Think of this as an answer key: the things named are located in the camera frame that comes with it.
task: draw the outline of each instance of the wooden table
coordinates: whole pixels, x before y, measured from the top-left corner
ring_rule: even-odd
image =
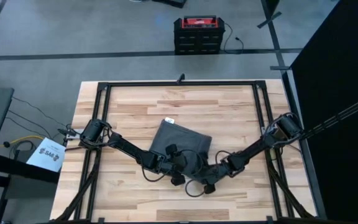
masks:
[[[289,110],[287,99],[281,80],[266,80],[266,83],[273,117],[276,118]],[[98,82],[81,84],[73,118],[74,128],[83,129],[91,119],[97,85]],[[264,106],[262,109],[267,121]],[[161,120],[167,116],[175,119],[176,124],[212,136],[210,164],[214,163],[218,150],[242,150],[260,137],[250,86],[112,88],[108,122],[115,132],[136,146],[147,150]],[[77,144],[78,141],[72,141],[68,147]],[[84,154],[81,149],[66,153],[50,218],[58,217],[77,193]],[[300,152],[285,147],[283,161],[291,191],[307,211],[315,215]],[[158,177],[150,172],[146,174],[151,179]],[[202,188],[193,182],[189,190],[195,194]],[[286,215],[281,190],[279,193],[283,214]],[[87,201],[85,195],[82,217],[85,217]],[[103,149],[93,222],[99,217],[104,217],[106,222],[250,221],[266,220],[267,215],[274,217],[275,212],[263,153],[251,159],[243,173],[218,182],[214,193],[191,198],[185,193],[184,186],[173,186],[169,177],[156,183],[148,182],[135,160],[117,149]]]

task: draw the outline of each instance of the yellow cable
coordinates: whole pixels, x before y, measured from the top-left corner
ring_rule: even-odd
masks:
[[[13,143],[21,141],[21,140],[29,139],[29,138],[37,138],[37,139],[44,140],[44,138],[41,137],[41,136],[26,136],[26,137],[23,137],[23,138],[15,139],[15,140],[11,141],[10,144],[13,144]]]

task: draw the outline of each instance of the white paper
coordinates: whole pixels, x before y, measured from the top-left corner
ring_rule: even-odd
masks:
[[[27,164],[58,172],[65,158],[66,147],[45,138]]]
[[[165,118],[165,121],[168,122],[168,123],[171,123],[171,124],[173,124],[173,123],[175,122],[174,119],[169,118],[169,117],[166,117],[166,118]]]

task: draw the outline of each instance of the metal bracket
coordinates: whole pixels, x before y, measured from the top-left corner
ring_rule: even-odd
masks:
[[[184,79],[185,79],[185,74],[182,73],[182,74],[180,75],[179,79],[177,80],[177,84],[180,85],[181,82],[182,82]]]
[[[106,83],[106,82],[101,83],[101,82],[99,82],[97,91],[104,90],[108,85],[109,85],[109,83]]]
[[[262,90],[266,90],[266,81],[265,80],[256,80],[256,85],[261,88]]]

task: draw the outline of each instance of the black clamp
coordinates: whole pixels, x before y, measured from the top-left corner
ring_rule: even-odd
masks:
[[[215,192],[216,188],[214,184],[207,184],[204,186],[204,193],[205,194],[211,194]]]
[[[182,82],[184,79],[185,79],[185,74],[182,73],[182,74],[180,75],[179,79],[177,80],[177,85],[180,85],[181,82]]]
[[[261,90],[266,90],[266,81],[265,80],[256,80],[256,85],[259,86]]]
[[[181,175],[179,172],[172,172],[171,184],[174,186],[179,186],[186,183],[184,175]]]

